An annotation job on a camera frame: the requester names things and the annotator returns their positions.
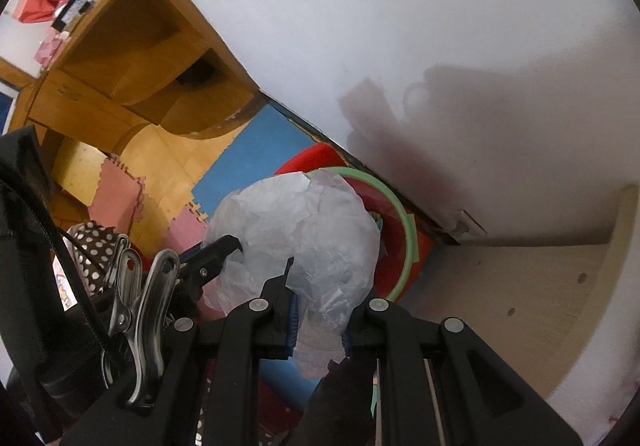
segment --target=polka dot fabric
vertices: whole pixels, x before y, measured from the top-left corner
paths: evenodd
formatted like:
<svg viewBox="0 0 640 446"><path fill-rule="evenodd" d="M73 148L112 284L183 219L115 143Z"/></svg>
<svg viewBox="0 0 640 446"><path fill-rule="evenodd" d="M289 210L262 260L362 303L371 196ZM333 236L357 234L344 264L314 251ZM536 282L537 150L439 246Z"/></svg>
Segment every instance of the polka dot fabric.
<svg viewBox="0 0 640 446"><path fill-rule="evenodd" d="M76 229L72 235L91 257L102 264L104 269L109 267L109 261L115 250L116 236L114 228L105 228L91 220ZM102 292L104 273L98 270L77 249L74 249L74 258L81 271L80 277L89 296Z"/></svg>

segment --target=white plastic bag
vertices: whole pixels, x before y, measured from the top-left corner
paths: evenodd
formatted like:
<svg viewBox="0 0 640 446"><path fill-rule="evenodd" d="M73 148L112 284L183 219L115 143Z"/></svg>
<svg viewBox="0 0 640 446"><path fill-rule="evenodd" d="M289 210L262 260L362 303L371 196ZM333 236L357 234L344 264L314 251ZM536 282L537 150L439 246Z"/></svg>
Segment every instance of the white plastic bag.
<svg viewBox="0 0 640 446"><path fill-rule="evenodd" d="M319 377L344 356L340 335L373 284L380 232L362 200L339 175L320 169L261 180L230 193L214 213L203 245L236 236L243 253L228 257L204 287L205 302L228 314L284 273L300 301L294 357L303 375Z"/></svg>

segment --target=screw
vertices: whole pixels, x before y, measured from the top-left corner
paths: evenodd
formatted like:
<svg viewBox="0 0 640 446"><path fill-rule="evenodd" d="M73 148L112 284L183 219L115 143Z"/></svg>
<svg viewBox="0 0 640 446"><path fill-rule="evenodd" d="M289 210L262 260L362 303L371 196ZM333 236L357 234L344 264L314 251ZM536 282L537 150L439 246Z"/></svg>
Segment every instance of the screw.
<svg viewBox="0 0 640 446"><path fill-rule="evenodd" d="M193 327L193 320L191 318L178 318L174 323L174 329L178 332L186 332Z"/></svg>
<svg viewBox="0 0 640 446"><path fill-rule="evenodd" d="M389 302L383 298L374 298L369 302L369 308L376 312L386 311L389 308Z"/></svg>
<svg viewBox="0 0 640 446"><path fill-rule="evenodd" d="M444 320L444 328L449 332L460 332L465 328L465 324L463 324L458 318L447 318Z"/></svg>
<svg viewBox="0 0 640 446"><path fill-rule="evenodd" d="M255 312L264 311L269 306L269 302L264 298L256 298L249 302L249 309Z"/></svg>

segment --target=wooden cabinet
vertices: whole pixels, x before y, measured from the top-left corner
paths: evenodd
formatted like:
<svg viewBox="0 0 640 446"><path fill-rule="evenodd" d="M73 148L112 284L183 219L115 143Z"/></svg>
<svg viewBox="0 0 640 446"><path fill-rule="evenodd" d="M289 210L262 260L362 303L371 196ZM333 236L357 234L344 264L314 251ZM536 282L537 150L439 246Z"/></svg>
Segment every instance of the wooden cabinet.
<svg viewBox="0 0 640 446"><path fill-rule="evenodd" d="M176 78L199 60L209 79L181 84ZM225 134L262 106L257 92L190 0L101 0L21 95L12 127L36 122L120 153L149 123L197 139Z"/></svg>

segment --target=green rim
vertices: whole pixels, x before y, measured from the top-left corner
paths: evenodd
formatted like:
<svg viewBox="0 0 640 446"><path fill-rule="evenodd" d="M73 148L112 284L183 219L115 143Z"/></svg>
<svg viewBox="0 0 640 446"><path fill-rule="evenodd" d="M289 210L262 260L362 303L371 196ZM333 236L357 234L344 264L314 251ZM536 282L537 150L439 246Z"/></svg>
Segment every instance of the green rim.
<svg viewBox="0 0 640 446"><path fill-rule="evenodd" d="M413 214L408 214L405 211L404 206L402 206L402 203L400 202L398 197L396 197L396 195L382 181L376 179L372 175L369 175L368 173L360 170L356 170L355 168L346 168L344 166L333 166L326 169L343 177L357 179L373 186L376 190L380 191L380 193L384 194L387 199L389 199L389 201L393 204L394 208L398 212L398 215L400 216L400 220L402 222L402 226L404 227L404 236L406 237L406 252L404 254L404 266L402 267L400 278L398 278L396 286L392 289L388 296L386 296L386 299L388 299L389 301L396 301L396 299L398 298L398 296L400 296L400 293L404 289L406 281L409 279L409 273L411 272L413 264L419 260L418 235Z"/></svg>

